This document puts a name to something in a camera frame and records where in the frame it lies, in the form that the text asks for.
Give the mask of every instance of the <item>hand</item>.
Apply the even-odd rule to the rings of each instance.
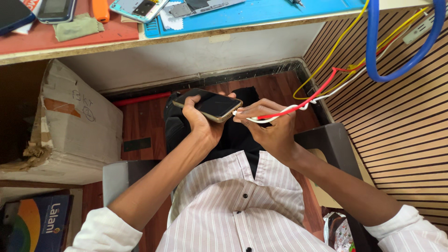
[[[234,122],[241,122],[252,133],[254,140],[278,161],[287,166],[302,151],[302,147],[294,141],[294,123],[296,112],[292,112],[271,122],[272,126],[263,128],[258,123],[246,118],[279,113],[286,107],[263,98],[252,105],[237,109]]]
[[[235,93],[228,95],[231,98],[236,98]],[[185,99],[182,113],[190,123],[191,133],[204,139],[204,143],[213,149],[221,139],[224,123],[217,123],[208,120],[194,105],[201,100],[201,96],[189,96]]]

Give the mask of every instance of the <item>red pipe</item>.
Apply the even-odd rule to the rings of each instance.
[[[112,102],[112,104],[114,104],[117,107],[121,107],[124,105],[137,103],[137,102],[141,102],[141,101],[154,100],[154,99],[158,99],[158,98],[168,97],[170,95],[171,95],[171,92],[165,92],[165,93],[160,93],[160,94],[155,94],[155,95],[141,96],[141,97],[136,97],[136,98],[131,98],[131,99],[114,101],[114,102]]]

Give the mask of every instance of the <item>blue cable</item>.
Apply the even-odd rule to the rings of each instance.
[[[426,42],[422,45],[420,50],[414,55],[414,57],[408,61],[397,71],[386,75],[380,76],[376,68],[376,43],[378,40],[378,24],[379,24],[379,0],[370,0],[369,2],[369,19],[367,20],[367,45],[366,45],[366,68],[370,78],[376,82],[388,82],[396,79],[411,68],[418,64],[423,57],[429,52],[431,47],[437,40],[442,26],[445,22],[445,0],[433,0],[434,2],[434,23],[431,28]]]

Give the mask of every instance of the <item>white striped shirt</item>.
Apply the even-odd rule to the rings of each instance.
[[[334,251],[303,228],[303,213],[302,188],[288,167],[260,152],[254,179],[244,152],[236,152],[181,181],[157,251]],[[383,251],[448,251],[446,234],[411,206],[367,230]],[[108,208],[92,210],[66,251],[129,251],[141,235]]]

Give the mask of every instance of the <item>black pants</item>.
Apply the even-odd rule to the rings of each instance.
[[[259,100],[255,87],[240,88],[234,90],[233,93],[237,95],[238,99],[243,101],[243,106],[245,107]],[[172,100],[178,96],[178,93],[171,94],[164,109],[167,154],[191,132],[190,124],[182,114],[182,109],[172,104]],[[246,154],[252,176],[255,178],[260,156],[259,151],[264,151],[264,149],[259,143],[254,141],[247,127],[241,123],[234,122],[230,118],[224,125],[223,135],[218,145],[210,151],[201,163],[222,158],[242,150]]]

